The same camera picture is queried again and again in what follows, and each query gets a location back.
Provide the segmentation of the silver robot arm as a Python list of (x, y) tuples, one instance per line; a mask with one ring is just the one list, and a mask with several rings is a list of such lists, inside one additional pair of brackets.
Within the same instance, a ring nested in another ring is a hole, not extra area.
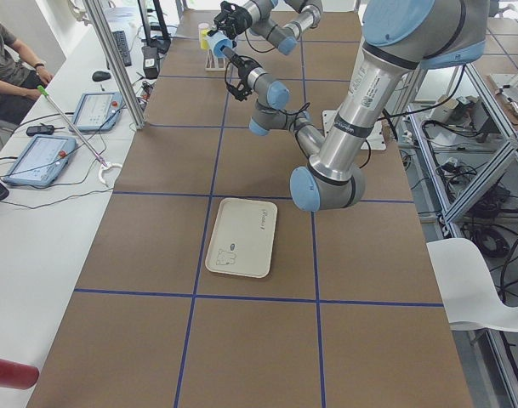
[(271, 16), (278, 1), (246, 1), (237, 5), (228, 1), (220, 4), (213, 18), (213, 27), (205, 36), (208, 47), (215, 56), (223, 56), (223, 48), (234, 48), (233, 42), (249, 32), (262, 37), (281, 54), (289, 55), (303, 33), (316, 28), (322, 19), (322, 1), (285, 1), (296, 15), (287, 23), (279, 24)]
[(296, 17), (278, 25), (270, 16), (274, 7), (272, 1), (222, 2), (208, 42), (238, 71), (240, 82), (229, 86), (230, 93), (239, 100), (257, 95), (251, 131), (283, 129), (296, 138), (307, 163), (293, 170), (290, 194), (306, 212), (345, 208), (361, 199), (365, 181), (356, 155), (405, 74), (468, 64), (485, 49), (486, 1), (371, 1), (362, 23), (363, 59), (332, 126), (322, 133), (305, 110), (287, 110), (289, 92), (282, 82), (234, 49), (237, 36), (251, 33), (289, 54), (323, 12), (319, 1), (293, 1)]

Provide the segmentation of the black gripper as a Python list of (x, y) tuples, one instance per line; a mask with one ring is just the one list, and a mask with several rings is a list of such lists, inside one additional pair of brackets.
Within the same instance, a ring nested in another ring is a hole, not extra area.
[(239, 55), (228, 47), (223, 47), (221, 53), (237, 68), (238, 77), (245, 85), (254, 85), (262, 75), (262, 66), (255, 59)]
[(251, 27), (251, 14), (244, 7), (222, 1), (213, 22), (215, 27), (208, 31), (210, 37), (222, 31), (229, 39), (235, 39)]

